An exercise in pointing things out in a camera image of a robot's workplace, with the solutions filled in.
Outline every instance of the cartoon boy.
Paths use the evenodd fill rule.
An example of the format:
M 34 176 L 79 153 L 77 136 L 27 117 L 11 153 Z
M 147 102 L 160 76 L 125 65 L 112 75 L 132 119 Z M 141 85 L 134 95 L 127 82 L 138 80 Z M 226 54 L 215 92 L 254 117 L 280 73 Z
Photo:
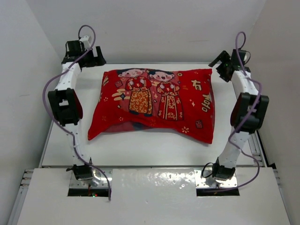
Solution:
M 157 116 L 165 120 L 183 120 L 183 109 L 178 94 L 179 85 L 170 82 L 175 75 L 172 72 L 152 70 L 150 78 L 160 83 L 157 85 L 157 92 L 161 94 Z
M 118 77 L 128 77 L 125 90 L 130 90 L 129 112 L 134 115 L 139 113 L 144 116 L 152 116 L 152 96 L 150 92 L 151 82 L 141 76 L 146 71 L 144 69 L 124 69 L 118 70 Z

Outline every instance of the white tabletop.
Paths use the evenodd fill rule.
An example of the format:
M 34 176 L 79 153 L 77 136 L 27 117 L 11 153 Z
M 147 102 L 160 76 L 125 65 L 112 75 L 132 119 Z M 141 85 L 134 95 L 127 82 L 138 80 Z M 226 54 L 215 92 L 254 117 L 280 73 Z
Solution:
M 82 104 L 82 145 L 93 163 L 100 166 L 195 166 L 215 162 L 223 151 L 231 131 L 230 115 L 236 102 L 231 82 L 226 83 L 215 69 L 211 76 L 215 98 L 215 131 L 213 144 L 204 144 L 168 129 L 151 129 L 99 135 L 87 140 L 92 116 L 99 100 L 102 76 L 105 71 L 124 68 L 153 68 L 167 71 L 209 68 L 207 64 L 106 64 L 83 68 L 75 91 Z M 46 143 L 43 166 L 73 164 L 66 135 L 53 125 Z M 244 147 L 251 154 L 248 142 Z M 238 165 L 253 165 L 253 160 L 240 155 Z
M 256 168 L 237 168 L 238 183 Z M 71 172 L 35 169 L 18 225 L 289 225 L 272 168 L 240 196 L 197 197 L 193 169 L 112 172 L 112 200 L 67 197 Z

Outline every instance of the cartoon figure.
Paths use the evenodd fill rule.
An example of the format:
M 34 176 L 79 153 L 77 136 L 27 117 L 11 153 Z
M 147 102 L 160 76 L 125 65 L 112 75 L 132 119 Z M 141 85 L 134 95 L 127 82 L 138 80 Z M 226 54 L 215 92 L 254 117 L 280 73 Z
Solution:
M 141 76 L 144 69 L 124 69 L 118 71 L 119 77 L 129 77 L 125 84 L 125 90 L 130 90 L 129 112 L 138 115 L 152 116 L 152 96 L 150 92 L 151 82 Z
M 157 116 L 165 120 L 183 120 L 183 108 L 178 94 L 180 87 L 170 82 L 175 75 L 162 70 L 152 70 L 149 75 L 160 81 L 157 85 L 157 92 L 161 94 Z

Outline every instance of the red cloth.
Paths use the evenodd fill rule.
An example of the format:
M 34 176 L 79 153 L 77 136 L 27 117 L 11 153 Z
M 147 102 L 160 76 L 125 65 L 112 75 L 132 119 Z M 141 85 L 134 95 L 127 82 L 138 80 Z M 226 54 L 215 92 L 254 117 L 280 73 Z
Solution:
M 130 68 L 104 73 L 88 139 L 102 132 L 172 128 L 212 143 L 211 69 L 162 71 Z

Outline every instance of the purple cable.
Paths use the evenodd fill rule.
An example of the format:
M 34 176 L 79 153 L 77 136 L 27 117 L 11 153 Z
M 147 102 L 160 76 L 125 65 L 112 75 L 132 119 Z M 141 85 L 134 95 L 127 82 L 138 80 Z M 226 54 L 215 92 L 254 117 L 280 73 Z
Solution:
M 52 114 L 52 111 L 48 108 L 48 105 L 47 105 L 47 101 L 46 101 L 46 91 L 47 91 L 47 88 L 48 88 L 49 84 L 50 84 L 52 81 L 54 81 L 55 79 L 57 79 L 57 78 L 63 76 L 64 74 L 66 74 L 74 64 L 76 64 L 80 59 L 82 59 L 82 58 L 83 58 L 83 57 L 84 57 L 84 56 L 85 56 L 85 55 L 93 48 L 93 46 L 94 46 L 94 44 L 95 44 L 95 41 L 96 41 L 96 33 L 95 33 L 95 30 L 94 30 L 91 26 L 89 26 L 89 25 L 82 25 L 82 26 L 80 27 L 79 31 L 78 31 L 78 36 L 80 36 L 80 31 L 82 30 L 83 27 L 88 27 L 88 28 L 90 28 L 90 29 L 92 30 L 93 34 L 94 34 L 94 39 L 93 39 L 93 42 L 92 42 L 91 46 L 85 51 L 84 54 L 82 54 L 78 59 L 76 59 L 76 60 L 68 67 L 68 69 L 66 69 L 66 71 L 64 71 L 64 72 L 62 72 L 61 74 L 59 74 L 59 75 L 57 75 L 57 76 L 51 78 L 51 79 L 46 83 L 46 85 L 45 85 L 45 87 L 44 87 L 44 89 L 43 89 L 43 104 L 44 104 L 44 107 L 45 107 L 45 109 L 46 109 L 48 115 L 50 116 L 50 118 L 52 119 L 52 121 L 53 121 L 60 129 L 62 129 L 64 132 L 66 132 L 67 134 L 69 134 L 69 135 L 72 136 L 72 138 L 73 138 L 73 146 L 76 146 L 75 135 L 74 135 L 73 133 L 71 133 L 70 131 L 68 131 L 67 129 L 65 129 L 63 126 L 61 126 L 61 125 L 58 123 L 58 121 L 54 118 L 54 116 L 53 116 L 53 114 Z M 78 159 L 79 159 L 80 161 L 82 161 L 84 164 L 89 165 L 90 167 L 92 167 L 92 168 L 98 170 L 98 171 L 99 171 L 100 173 L 102 173 L 103 176 L 106 178 L 107 185 L 108 185 L 108 200 L 110 201 L 110 200 L 111 200 L 111 185 L 110 185 L 110 183 L 109 183 L 109 180 L 108 180 L 106 174 L 105 174 L 100 168 L 98 168 L 97 166 L 92 165 L 92 164 L 86 162 L 86 161 L 78 154 L 76 147 L 74 147 L 74 152 L 75 152 L 76 156 L 78 157 Z
M 237 34 L 236 38 L 235 38 L 235 50 L 236 50 L 236 53 L 237 53 L 237 56 L 238 56 L 239 63 L 240 63 L 240 66 L 241 66 L 241 68 L 242 68 L 242 71 L 243 71 L 244 75 L 247 76 L 246 71 L 245 71 L 245 67 L 244 67 L 244 65 L 243 65 L 243 63 L 242 63 L 242 60 L 241 60 L 241 58 L 240 58 L 240 55 L 239 55 L 239 49 L 242 48 L 242 47 L 238 48 L 238 39 L 239 39 L 239 35 L 240 35 L 240 34 L 243 34 L 243 35 L 244 35 L 244 43 L 243 43 L 242 47 L 244 46 L 244 44 L 245 44 L 245 42 L 246 42 L 246 34 L 245 34 L 245 32 L 240 31 L 240 32 Z M 238 185 L 237 187 L 233 187 L 233 188 L 225 188 L 225 189 L 213 190 L 213 191 L 207 191 L 207 192 L 224 192 L 224 191 L 230 191 L 230 190 L 234 190 L 234 189 L 237 189 L 237 188 L 241 188 L 241 187 L 243 187 L 243 186 L 245 186 L 245 185 L 251 183 L 252 181 L 254 181 L 254 180 L 257 178 L 258 174 L 259 174 L 260 167 L 259 167 L 259 162 L 257 161 L 257 159 L 256 159 L 255 157 L 253 157 L 253 156 L 250 156 L 250 155 L 246 154 L 246 153 L 245 153 L 238 145 L 236 145 L 235 143 L 233 143 L 232 140 L 231 140 L 232 137 L 233 137 L 233 135 L 234 135 L 235 133 L 237 133 L 237 132 L 241 129 L 241 127 L 243 126 L 243 124 L 244 124 L 244 123 L 246 122 L 246 120 L 250 117 L 251 113 L 255 110 L 255 107 L 256 107 L 256 105 L 257 105 L 257 103 L 258 103 L 258 101 L 259 101 L 259 98 L 260 98 L 260 96 L 261 96 L 261 93 L 262 93 L 263 87 L 262 87 L 262 84 L 261 84 L 260 82 L 255 81 L 255 80 L 253 80 L 253 79 L 251 79 L 251 78 L 247 78 L 247 79 L 248 79 L 249 81 L 252 81 L 253 83 L 257 83 L 257 84 L 258 84 L 258 86 L 259 86 L 258 93 L 257 93 L 257 96 L 256 96 L 256 98 L 255 98 L 255 100 L 254 100 L 254 102 L 253 102 L 253 104 L 252 104 L 252 107 L 250 108 L 249 112 L 246 114 L 246 116 L 245 116 L 244 119 L 240 122 L 240 124 L 236 127 L 236 129 L 229 135 L 229 137 L 228 137 L 228 142 L 229 142 L 230 144 L 232 144 L 234 147 L 236 147 L 237 149 L 239 149 L 239 150 L 241 151 L 241 153 L 242 153 L 244 156 L 247 156 L 247 157 L 249 157 L 249 158 L 252 158 L 252 159 L 255 161 L 255 163 L 257 164 L 257 172 L 256 172 L 256 175 L 255 175 L 252 179 L 250 179 L 249 181 L 247 181 L 247 182 L 245 182 L 245 183 L 243 183 L 243 184 L 241 184 L 241 185 Z

